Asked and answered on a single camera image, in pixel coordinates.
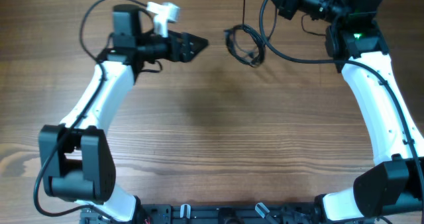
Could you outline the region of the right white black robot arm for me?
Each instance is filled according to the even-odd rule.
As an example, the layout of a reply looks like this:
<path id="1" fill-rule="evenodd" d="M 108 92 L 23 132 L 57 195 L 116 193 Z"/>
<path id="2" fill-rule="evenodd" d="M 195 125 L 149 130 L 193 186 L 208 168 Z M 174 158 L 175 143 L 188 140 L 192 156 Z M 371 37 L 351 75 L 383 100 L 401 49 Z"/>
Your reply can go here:
<path id="1" fill-rule="evenodd" d="M 372 144 L 374 167 L 315 201 L 314 223 L 346 223 L 423 210 L 423 136 L 401 96 L 375 17 L 383 0 L 265 0 L 281 17 L 302 11 L 328 22 L 325 47 L 351 88 Z"/>

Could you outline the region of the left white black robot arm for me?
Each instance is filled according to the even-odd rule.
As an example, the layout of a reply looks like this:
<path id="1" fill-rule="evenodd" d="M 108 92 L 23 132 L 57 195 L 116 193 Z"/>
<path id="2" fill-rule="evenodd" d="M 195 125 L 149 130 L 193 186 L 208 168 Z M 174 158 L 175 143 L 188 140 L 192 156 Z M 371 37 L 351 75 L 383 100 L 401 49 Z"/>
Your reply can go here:
<path id="1" fill-rule="evenodd" d="M 38 136 L 39 192 L 74 202 L 83 223 L 149 223 L 138 197 L 116 183 L 107 142 L 110 124 L 145 64 L 191 62 L 208 45 L 205 38 L 169 30 L 180 10 L 173 3 L 124 0 L 113 7 L 113 31 L 94 57 L 93 77 L 76 106 L 57 125 Z"/>

